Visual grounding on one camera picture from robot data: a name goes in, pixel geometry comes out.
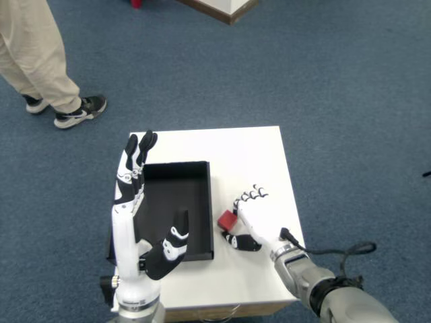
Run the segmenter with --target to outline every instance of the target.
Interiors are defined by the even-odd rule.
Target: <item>white robotic hand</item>
[[[256,245],[264,245],[269,250],[277,250],[283,245],[279,240],[283,219],[263,187],[255,184],[250,192],[242,193],[234,201],[234,211],[252,237],[224,232],[223,236],[234,248],[257,251],[260,247]]]
[[[121,156],[112,206],[112,235],[119,277],[115,295],[120,317],[126,320],[148,318],[157,308],[160,284],[184,258],[189,236],[187,210],[174,216],[173,226],[155,246],[135,239],[133,217],[145,203],[143,168],[148,151],[156,144],[157,134],[148,131],[139,141],[131,135]]]

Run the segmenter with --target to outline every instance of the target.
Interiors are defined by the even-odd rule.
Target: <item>black cable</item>
[[[314,254],[317,256],[320,256],[322,254],[342,254],[343,258],[341,259],[341,262],[339,264],[339,269],[341,271],[342,277],[347,277],[345,273],[345,262],[349,256],[357,256],[359,254],[369,254],[371,252],[374,252],[377,249],[377,245],[374,242],[371,241],[364,241],[359,242],[355,244],[354,246],[348,248],[347,250],[341,250],[341,249],[320,249],[320,250],[313,250],[304,248],[301,246],[298,242],[298,240],[289,232],[288,229],[285,227],[281,229],[280,232],[280,238],[288,240],[291,242],[295,247],[298,249],[301,249],[304,252],[307,252],[309,254]],[[357,277],[358,283],[360,284],[362,282],[362,277]]]

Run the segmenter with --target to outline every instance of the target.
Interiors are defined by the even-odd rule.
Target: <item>black sneaker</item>
[[[86,119],[94,119],[106,108],[106,99],[103,96],[89,96],[81,98],[81,106],[71,113],[56,113],[54,124],[57,128],[67,129],[81,123]]]
[[[36,100],[31,96],[27,96],[25,94],[22,97],[26,99],[27,102],[26,111],[31,114],[40,114],[45,110],[47,106],[49,106],[49,103],[43,99]]]

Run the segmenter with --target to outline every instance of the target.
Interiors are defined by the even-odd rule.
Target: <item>black tray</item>
[[[190,161],[169,164],[147,164],[144,167],[145,201],[134,217],[135,239],[151,244],[163,239],[175,212],[189,211],[189,243],[184,261],[211,260],[213,225],[209,163]],[[115,264],[112,232],[106,257]]]

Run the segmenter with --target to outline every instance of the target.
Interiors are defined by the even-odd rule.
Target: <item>khaki pants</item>
[[[58,112],[81,105],[46,0],[0,0],[0,74],[17,92],[44,98]]]

